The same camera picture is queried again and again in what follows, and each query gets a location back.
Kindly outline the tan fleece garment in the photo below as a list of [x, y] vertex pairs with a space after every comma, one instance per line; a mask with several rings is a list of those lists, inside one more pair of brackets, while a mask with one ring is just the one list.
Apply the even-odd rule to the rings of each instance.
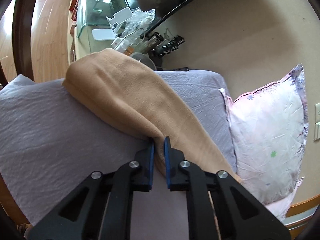
[[204, 171], [235, 172], [193, 111], [152, 69], [113, 49], [73, 62], [63, 86], [110, 126], [155, 143], [157, 165], [165, 172], [165, 138]]

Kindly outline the lavender bed sheet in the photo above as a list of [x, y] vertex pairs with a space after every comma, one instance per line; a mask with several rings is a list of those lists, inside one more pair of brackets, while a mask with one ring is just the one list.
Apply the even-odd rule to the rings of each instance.
[[[192, 109], [236, 172], [236, 157], [219, 88], [206, 70], [156, 72]], [[33, 226], [93, 171], [109, 173], [146, 142], [101, 121], [62, 86], [18, 76], [1, 90], [1, 175]], [[189, 239], [186, 197], [170, 192], [155, 168], [150, 192], [135, 192], [130, 239]]]

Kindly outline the glass top side table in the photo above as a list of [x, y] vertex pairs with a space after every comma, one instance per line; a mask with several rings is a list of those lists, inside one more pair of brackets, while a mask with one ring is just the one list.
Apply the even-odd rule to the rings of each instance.
[[106, 17], [129, 7], [132, 12], [141, 9], [142, 0], [71, 0], [68, 16], [68, 62], [105, 48], [119, 48], [132, 44], [140, 48], [146, 41], [146, 32], [140, 28], [121, 37], [125, 23], [111, 29]]

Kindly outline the clear plastic bag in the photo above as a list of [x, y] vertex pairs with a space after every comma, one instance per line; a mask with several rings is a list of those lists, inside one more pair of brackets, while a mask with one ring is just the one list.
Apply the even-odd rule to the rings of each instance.
[[155, 19], [155, 13], [155, 9], [148, 11], [142, 11], [140, 9], [135, 10], [132, 14], [132, 17], [124, 22], [125, 28], [121, 34], [121, 37], [125, 37], [126, 35], [129, 35], [133, 31], [140, 28], [146, 31]]

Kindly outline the white floral pillow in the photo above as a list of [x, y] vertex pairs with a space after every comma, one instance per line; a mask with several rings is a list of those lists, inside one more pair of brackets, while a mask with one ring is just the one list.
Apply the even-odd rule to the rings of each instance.
[[219, 91], [243, 186], [263, 204], [287, 197], [299, 179], [309, 129], [303, 65], [235, 100]]

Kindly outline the white phone stand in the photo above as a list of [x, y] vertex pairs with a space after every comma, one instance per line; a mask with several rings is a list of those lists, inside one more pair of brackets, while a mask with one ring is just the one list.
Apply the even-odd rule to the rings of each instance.
[[124, 23], [132, 17], [133, 13], [129, 7], [121, 9], [116, 12], [112, 17], [106, 17], [111, 29], [115, 29], [118, 25]]

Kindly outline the pink floral pillow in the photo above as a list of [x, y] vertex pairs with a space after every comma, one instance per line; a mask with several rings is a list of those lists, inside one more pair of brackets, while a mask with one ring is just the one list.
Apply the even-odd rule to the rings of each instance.
[[291, 203], [293, 202], [293, 199], [296, 195], [296, 192], [300, 185], [303, 183], [304, 177], [299, 178], [294, 190], [292, 193], [290, 193], [287, 197], [280, 199], [278, 201], [272, 202], [270, 204], [264, 205], [270, 211], [278, 220], [281, 222], [284, 221], [286, 218], [286, 214], [291, 206]]

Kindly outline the black binder clips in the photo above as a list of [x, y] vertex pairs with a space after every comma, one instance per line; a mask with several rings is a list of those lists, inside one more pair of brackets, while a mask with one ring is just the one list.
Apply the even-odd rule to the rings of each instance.
[[176, 35], [167, 44], [157, 47], [155, 49], [155, 54], [158, 56], [164, 56], [170, 54], [172, 51], [178, 49], [178, 47], [185, 42], [185, 39], [180, 35]]

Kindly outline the wall light switch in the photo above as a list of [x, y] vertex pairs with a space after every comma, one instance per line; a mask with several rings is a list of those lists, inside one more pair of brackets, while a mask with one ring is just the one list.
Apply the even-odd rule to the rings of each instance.
[[320, 139], [320, 103], [315, 104], [315, 131], [314, 131], [314, 141]]

